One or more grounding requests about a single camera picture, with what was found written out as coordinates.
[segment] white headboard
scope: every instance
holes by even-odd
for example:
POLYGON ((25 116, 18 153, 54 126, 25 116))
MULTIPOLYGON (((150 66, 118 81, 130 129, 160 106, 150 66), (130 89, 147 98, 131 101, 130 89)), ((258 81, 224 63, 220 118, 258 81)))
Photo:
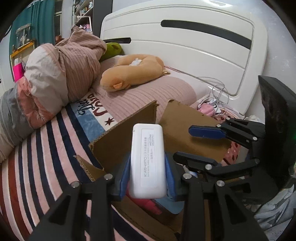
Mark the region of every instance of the white headboard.
POLYGON ((210 0, 154 0, 121 9, 105 17, 101 38, 117 39, 125 54, 156 55, 165 65, 203 77, 209 88, 223 82, 229 105, 241 114, 267 52, 267 31, 258 18, 210 0))

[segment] rolled blanket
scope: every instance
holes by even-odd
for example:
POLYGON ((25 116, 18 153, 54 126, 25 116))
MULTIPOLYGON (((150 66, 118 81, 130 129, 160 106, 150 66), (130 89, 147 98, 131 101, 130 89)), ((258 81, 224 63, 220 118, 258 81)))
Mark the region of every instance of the rolled blanket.
POLYGON ((106 49, 100 38, 74 26, 69 39, 30 54, 24 77, 0 99, 0 163, 34 129, 87 93, 106 49))

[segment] printed label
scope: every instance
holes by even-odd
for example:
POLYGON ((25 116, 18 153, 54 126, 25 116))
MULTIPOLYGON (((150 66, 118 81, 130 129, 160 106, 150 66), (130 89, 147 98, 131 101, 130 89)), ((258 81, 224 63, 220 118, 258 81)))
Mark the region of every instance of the printed label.
POLYGON ((154 130, 142 129, 141 187, 156 187, 154 130))

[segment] red stripe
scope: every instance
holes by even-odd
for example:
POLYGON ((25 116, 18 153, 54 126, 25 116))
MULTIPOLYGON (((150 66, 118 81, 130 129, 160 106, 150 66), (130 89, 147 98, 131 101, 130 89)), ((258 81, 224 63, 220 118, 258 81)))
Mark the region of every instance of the red stripe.
POLYGON ((27 240, 30 233, 22 218, 22 213, 20 211, 20 205, 17 197, 17 185, 15 180, 15 150, 9 155, 8 159, 8 183, 13 216, 15 217, 15 222, 17 223, 22 237, 24 240, 27 240))
POLYGON ((12 231, 11 226, 8 221, 7 214, 6 214, 6 208, 5 208, 4 196, 3 196, 3 186, 2 186, 2 165, 0 165, 0 166, 1 166, 1 169, 0 169, 0 206, 1 206, 1 211, 2 211, 2 217, 5 221, 5 223, 8 225, 8 227, 12 231))

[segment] teal curtain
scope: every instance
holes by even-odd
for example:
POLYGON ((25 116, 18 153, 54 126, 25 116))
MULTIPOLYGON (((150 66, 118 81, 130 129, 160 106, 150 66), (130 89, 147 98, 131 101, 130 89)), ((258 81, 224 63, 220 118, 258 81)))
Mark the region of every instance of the teal curtain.
POLYGON ((31 39, 36 39, 36 47, 44 43, 55 44, 54 2, 55 0, 39 0, 17 16, 11 28, 9 54, 12 53, 12 45, 16 45, 15 31, 27 23, 32 24, 31 39))

